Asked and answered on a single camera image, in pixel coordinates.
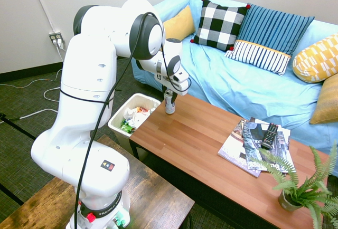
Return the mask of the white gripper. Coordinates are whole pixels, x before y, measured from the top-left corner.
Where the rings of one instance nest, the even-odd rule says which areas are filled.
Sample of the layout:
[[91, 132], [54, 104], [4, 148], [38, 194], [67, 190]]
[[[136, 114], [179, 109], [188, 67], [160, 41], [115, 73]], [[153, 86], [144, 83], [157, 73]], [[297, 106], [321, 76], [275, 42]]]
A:
[[161, 84], [163, 85], [164, 93], [168, 89], [172, 91], [171, 104], [174, 105], [178, 94], [181, 96], [187, 94], [188, 89], [191, 85], [191, 81], [190, 79], [187, 79], [182, 82], [178, 82], [175, 81], [174, 79], [162, 77]]

